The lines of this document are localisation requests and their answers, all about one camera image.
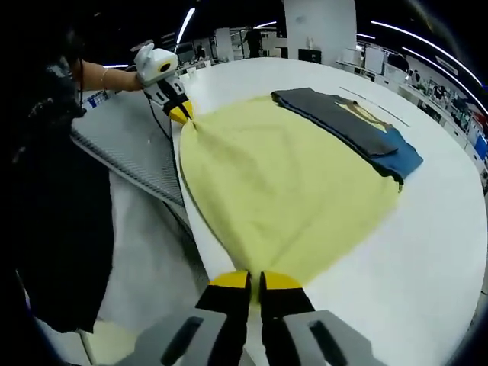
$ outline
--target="yellow towel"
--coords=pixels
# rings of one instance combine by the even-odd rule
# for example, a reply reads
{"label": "yellow towel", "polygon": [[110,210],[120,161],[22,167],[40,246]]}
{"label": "yellow towel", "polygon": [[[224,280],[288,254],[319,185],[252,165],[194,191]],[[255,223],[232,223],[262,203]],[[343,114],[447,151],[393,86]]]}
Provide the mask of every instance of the yellow towel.
{"label": "yellow towel", "polygon": [[393,209],[398,184],[271,97],[189,121],[185,184],[238,269],[307,283],[359,244]]}

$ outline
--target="robotic arm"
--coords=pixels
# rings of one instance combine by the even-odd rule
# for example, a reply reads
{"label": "robotic arm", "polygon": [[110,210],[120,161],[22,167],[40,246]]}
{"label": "robotic arm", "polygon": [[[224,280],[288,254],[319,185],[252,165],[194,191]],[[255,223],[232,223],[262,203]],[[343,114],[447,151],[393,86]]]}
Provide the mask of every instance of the robotic arm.
{"label": "robotic arm", "polygon": [[161,108],[168,117],[180,124],[193,119],[193,107],[176,75],[176,54],[154,48],[151,43],[139,50],[134,62],[149,103]]}

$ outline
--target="ceiling light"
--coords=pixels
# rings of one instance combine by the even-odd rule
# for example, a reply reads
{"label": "ceiling light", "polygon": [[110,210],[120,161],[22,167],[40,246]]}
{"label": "ceiling light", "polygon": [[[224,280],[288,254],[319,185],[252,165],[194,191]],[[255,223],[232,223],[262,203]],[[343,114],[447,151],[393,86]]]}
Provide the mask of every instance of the ceiling light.
{"label": "ceiling light", "polygon": [[481,86],[483,86],[483,83],[465,65],[463,65],[462,63],[460,63],[454,56],[452,56],[447,51],[444,51],[441,47],[433,44],[432,42],[429,42],[428,40],[426,40],[426,39],[424,39],[424,38],[422,38],[420,36],[417,36],[416,34],[410,33],[409,31],[403,30],[403,29],[398,28],[398,27],[394,27],[393,25],[389,25],[389,24],[385,24],[385,23],[380,23],[379,21],[371,21],[371,23],[372,24],[376,24],[376,25],[380,25],[381,27],[386,27],[386,28],[393,29],[395,31],[399,31],[399,32],[404,33],[404,34],[408,34],[409,36],[412,36],[412,37],[416,38],[417,40],[421,40],[422,42],[427,43],[430,47],[434,47],[437,51],[445,54],[447,57],[449,57],[450,59],[452,59],[455,63],[457,63],[460,67],[462,67],[464,69],[464,71],[466,71],[468,74],[470,74],[471,77],[473,79],[475,79],[478,84],[480,84]]}
{"label": "ceiling light", "polygon": [[259,28],[263,28],[263,27],[267,27],[268,25],[273,25],[273,24],[276,24],[277,22],[276,21],[270,21],[269,23],[264,23],[264,24],[261,24],[261,25],[257,25],[254,27],[254,29],[259,29]]}
{"label": "ceiling light", "polygon": [[424,57],[422,55],[419,55],[417,52],[414,52],[406,47],[402,47],[405,51],[409,51],[411,54],[417,56],[417,57],[420,57],[421,59],[427,61],[428,63],[432,64],[433,66],[437,67],[439,70],[441,70],[443,73],[449,75],[451,77],[451,79],[453,79],[456,83],[458,83],[465,91],[466,93],[468,93],[472,99],[475,100],[476,103],[478,103],[478,105],[481,107],[481,109],[484,110],[486,116],[488,116],[488,110],[481,104],[481,102],[473,95],[473,93],[471,91],[468,90],[468,88],[466,88],[463,84],[461,84],[461,82],[459,80],[457,80],[450,72],[448,72],[447,70],[443,69],[442,67],[440,67],[437,63],[434,63],[433,61],[431,61],[430,59],[428,59],[427,57]]}
{"label": "ceiling light", "polygon": [[375,40],[376,39],[376,37],[368,36],[367,34],[362,34],[362,33],[356,33],[356,36],[371,38],[372,40]]}
{"label": "ceiling light", "polygon": [[116,67],[129,67],[129,65],[104,65],[106,69],[115,69]]}
{"label": "ceiling light", "polygon": [[178,39],[176,40],[176,44],[180,43],[181,37],[183,37],[183,33],[185,32],[186,26],[188,25],[188,22],[190,21],[191,17],[193,16],[193,13],[195,13],[195,8],[191,8],[188,10],[188,14],[186,14],[186,18],[183,21],[183,25],[181,26],[180,34],[178,35]]}

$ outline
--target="round table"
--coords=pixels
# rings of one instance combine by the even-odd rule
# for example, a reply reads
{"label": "round table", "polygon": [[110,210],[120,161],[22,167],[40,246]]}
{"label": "round table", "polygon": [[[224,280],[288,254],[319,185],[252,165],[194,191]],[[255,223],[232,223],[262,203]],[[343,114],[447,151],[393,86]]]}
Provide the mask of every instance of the round table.
{"label": "round table", "polygon": [[[390,90],[332,67],[291,59],[247,59],[198,70],[184,80],[196,118],[225,104],[274,90],[311,87],[356,99],[394,125],[423,157],[406,179],[398,205],[364,242],[305,292],[371,341],[388,365],[440,365],[468,329],[486,264],[486,210],[474,164],[427,114]],[[366,97],[374,104],[340,87]],[[181,125],[173,122],[179,159]],[[209,278],[235,267],[181,181],[188,218]],[[246,345],[257,365],[267,364]]]}

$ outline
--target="human arm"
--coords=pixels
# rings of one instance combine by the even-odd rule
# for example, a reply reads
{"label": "human arm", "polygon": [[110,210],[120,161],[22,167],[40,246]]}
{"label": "human arm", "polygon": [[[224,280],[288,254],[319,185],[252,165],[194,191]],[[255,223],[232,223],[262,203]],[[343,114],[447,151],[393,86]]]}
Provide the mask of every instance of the human arm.
{"label": "human arm", "polygon": [[71,67],[75,80],[83,85],[84,90],[125,90],[133,92],[143,88],[136,72],[106,69],[97,63],[82,59]]}

